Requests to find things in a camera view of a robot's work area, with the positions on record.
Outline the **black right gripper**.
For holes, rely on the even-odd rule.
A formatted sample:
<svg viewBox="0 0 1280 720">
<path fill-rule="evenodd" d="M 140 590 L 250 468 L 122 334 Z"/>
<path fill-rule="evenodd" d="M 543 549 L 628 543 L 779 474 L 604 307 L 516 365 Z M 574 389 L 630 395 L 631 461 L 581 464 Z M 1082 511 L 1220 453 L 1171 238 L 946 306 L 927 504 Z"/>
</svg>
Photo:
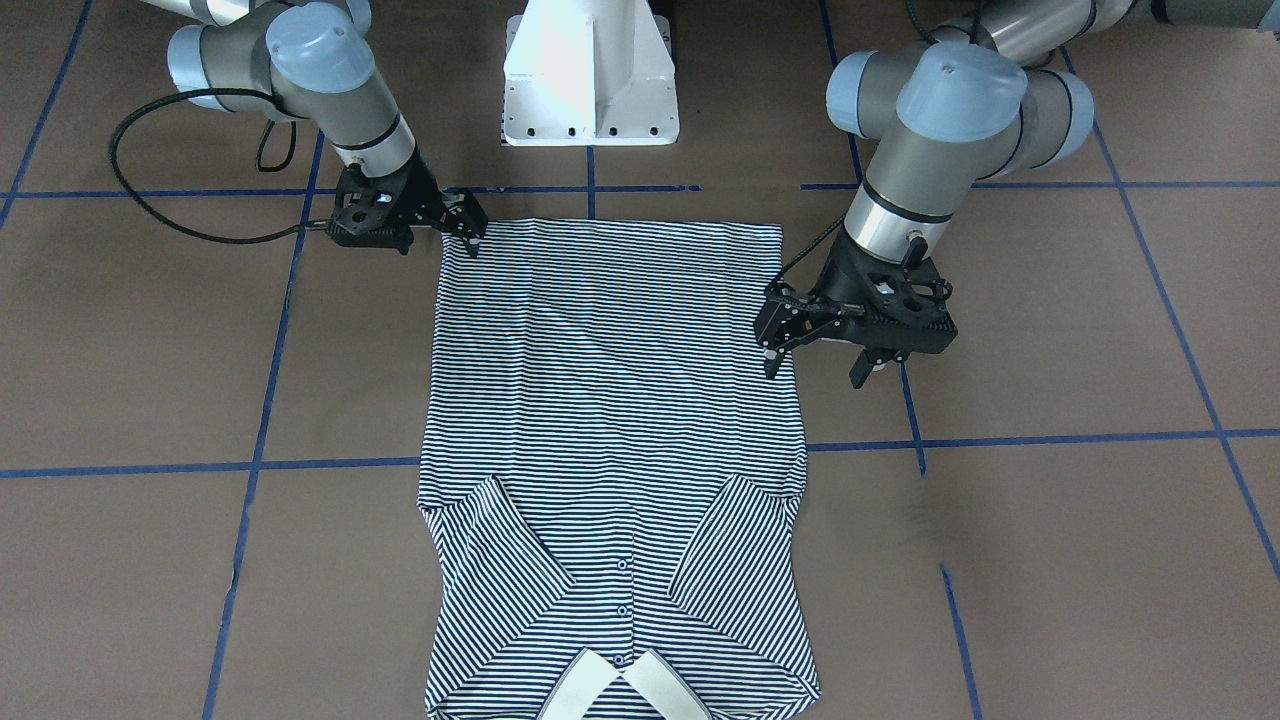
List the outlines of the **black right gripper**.
<svg viewBox="0 0 1280 720">
<path fill-rule="evenodd" d="M 458 240 L 470 258 L 479 258 L 488 215 L 472 191 L 442 192 L 419 150 L 387 176 L 370 176 L 355 161 L 344 167 L 325 222 L 330 240 L 347 249 L 408 252 L 420 225 Z"/>
</svg>

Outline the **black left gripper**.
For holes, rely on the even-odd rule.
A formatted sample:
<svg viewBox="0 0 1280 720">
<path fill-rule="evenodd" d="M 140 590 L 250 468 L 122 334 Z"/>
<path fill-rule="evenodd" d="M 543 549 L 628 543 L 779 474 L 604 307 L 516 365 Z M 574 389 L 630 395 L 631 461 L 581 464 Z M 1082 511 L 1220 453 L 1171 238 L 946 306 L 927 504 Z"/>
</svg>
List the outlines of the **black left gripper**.
<svg viewBox="0 0 1280 720">
<path fill-rule="evenodd" d="M 929 249 L 911 234 L 905 259 L 884 261 L 840 234 L 812 295 L 769 283 L 753 323 L 765 378 L 777 377 L 792 350 L 824 337 L 863 347 L 849 372 L 854 389 L 911 352 L 943 352 L 957 336 L 946 307 L 952 286 L 925 256 Z"/>
</svg>

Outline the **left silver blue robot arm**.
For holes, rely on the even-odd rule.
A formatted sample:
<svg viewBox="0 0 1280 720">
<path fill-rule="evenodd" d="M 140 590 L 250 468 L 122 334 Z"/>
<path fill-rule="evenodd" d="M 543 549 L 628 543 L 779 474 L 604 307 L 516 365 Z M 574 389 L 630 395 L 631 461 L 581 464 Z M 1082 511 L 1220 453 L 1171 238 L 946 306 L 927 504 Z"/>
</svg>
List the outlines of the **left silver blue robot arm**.
<svg viewBox="0 0 1280 720">
<path fill-rule="evenodd" d="M 860 347 L 861 387 L 888 363 L 941 354 L 957 329 L 940 241 L 977 181 L 1042 168 L 1080 147 L 1094 123 L 1087 85 L 1034 61 L 1125 20 L 1277 31 L 1275 1 L 979 1 L 899 53 L 864 51 L 833 69 L 826 110 L 874 141 L 829 255 L 808 292 L 776 275 L 754 332 L 764 373 L 818 340 Z"/>
</svg>

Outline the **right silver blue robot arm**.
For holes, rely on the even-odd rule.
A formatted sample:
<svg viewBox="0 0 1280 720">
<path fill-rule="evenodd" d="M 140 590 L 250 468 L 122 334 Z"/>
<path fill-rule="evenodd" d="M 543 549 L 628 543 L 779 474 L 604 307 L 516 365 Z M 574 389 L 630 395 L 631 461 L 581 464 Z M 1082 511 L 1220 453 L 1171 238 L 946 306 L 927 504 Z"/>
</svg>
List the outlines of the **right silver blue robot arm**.
<svg viewBox="0 0 1280 720">
<path fill-rule="evenodd" d="M 476 256 L 486 214 L 467 190 L 442 191 L 383 79 L 365 36 L 366 1 L 165 1 L 191 18 L 166 49 L 175 94 L 132 111 L 114 131 L 173 102 L 314 122 L 343 161 L 335 206 L 308 223 L 352 249 L 407 252 L 430 225 Z"/>
</svg>

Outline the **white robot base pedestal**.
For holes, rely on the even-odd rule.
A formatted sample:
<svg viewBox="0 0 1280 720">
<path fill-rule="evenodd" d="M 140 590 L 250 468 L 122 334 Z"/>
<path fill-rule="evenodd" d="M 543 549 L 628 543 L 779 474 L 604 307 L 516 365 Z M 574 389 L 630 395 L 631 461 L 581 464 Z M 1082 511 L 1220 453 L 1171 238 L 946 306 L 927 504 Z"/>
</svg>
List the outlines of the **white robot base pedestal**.
<svg viewBox="0 0 1280 720">
<path fill-rule="evenodd" d="M 503 141 L 676 143 L 673 14 L 662 1 L 527 3 L 506 23 Z"/>
</svg>

